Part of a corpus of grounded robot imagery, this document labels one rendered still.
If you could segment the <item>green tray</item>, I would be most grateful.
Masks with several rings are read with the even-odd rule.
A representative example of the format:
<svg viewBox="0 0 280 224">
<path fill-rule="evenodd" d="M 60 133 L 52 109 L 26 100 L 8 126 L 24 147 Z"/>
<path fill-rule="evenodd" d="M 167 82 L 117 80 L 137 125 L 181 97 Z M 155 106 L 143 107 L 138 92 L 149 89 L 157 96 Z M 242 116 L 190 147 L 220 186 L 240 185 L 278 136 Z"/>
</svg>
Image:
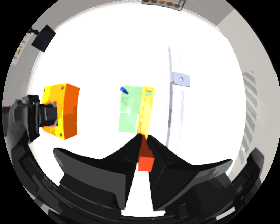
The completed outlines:
<svg viewBox="0 0 280 224">
<path fill-rule="evenodd" d="M 117 127 L 117 131 L 137 134 L 144 87 L 127 86 L 127 84 L 122 84 L 121 87 L 124 87 L 129 94 L 121 92 L 119 127 Z"/>
</svg>

